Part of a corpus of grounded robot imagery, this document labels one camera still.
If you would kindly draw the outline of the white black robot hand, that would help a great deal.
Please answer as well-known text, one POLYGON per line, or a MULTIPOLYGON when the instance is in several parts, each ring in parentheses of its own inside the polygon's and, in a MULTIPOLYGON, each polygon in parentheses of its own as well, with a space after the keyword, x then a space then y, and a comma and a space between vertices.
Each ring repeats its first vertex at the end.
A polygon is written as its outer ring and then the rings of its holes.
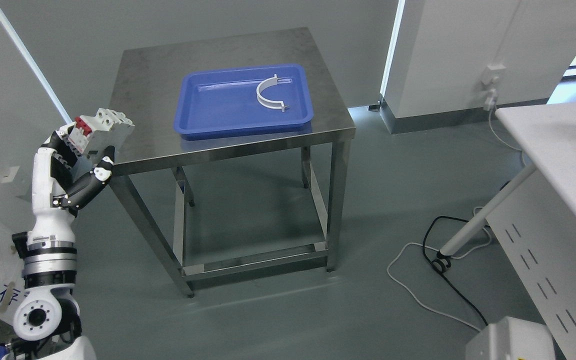
POLYGON ((73 179, 81 157, 69 139, 74 128, 71 123, 55 130, 34 155, 31 195, 35 224, 27 235, 29 249, 55 248, 57 244, 73 247, 74 219, 112 177, 115 146, 109 145, 98 153, 95 167, 73 179))

